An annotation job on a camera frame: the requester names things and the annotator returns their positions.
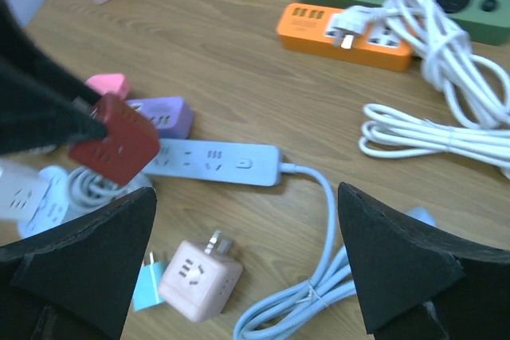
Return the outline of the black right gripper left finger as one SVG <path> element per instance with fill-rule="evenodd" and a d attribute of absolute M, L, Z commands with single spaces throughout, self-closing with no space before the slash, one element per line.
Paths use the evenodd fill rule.
<path fill-rule="evenodd" d="M 1 337 L 120 338 L 155 211 L 155 191 L 142 188 L 2 246 Z"/>

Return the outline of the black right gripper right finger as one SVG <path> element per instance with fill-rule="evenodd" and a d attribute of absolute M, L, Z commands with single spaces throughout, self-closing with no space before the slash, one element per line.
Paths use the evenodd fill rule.
<path fill-rule="evenodd" d="M 366 331 L 377 339 L 507 339 L 509 252 L 454 236 L 353 185 L 338 215 Z"/>

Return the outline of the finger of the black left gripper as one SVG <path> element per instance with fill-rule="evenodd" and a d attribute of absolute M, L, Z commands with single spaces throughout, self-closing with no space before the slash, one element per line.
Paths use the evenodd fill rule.
<path fill-rule="evenodd" d="M 101 95 L 42 52 L 1 0 L 1 154 L 102 139 Z"/>

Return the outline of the teal cube adapter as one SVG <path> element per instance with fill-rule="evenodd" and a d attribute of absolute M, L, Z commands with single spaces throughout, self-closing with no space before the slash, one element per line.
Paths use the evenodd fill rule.
<path fill-rule="evenodd" d="M 134 312 L 164 303 L 163 298 L 158 293 L 158 287 L 167 265 L 168 263 L 157 257 L 154 252 L 149 252 L 143 258 L 132 295 Z"/>

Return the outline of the dark red cube socket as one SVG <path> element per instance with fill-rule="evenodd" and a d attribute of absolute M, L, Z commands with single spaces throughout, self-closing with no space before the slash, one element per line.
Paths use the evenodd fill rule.
<path fill-rule="evenodd" d="M 159 153 L 159 134 L 152 122 L 114 94 L 104 95 L 95 112 L 107 128 L 106 136 L 74 143 L 68 156 L 125 186 Z"/>

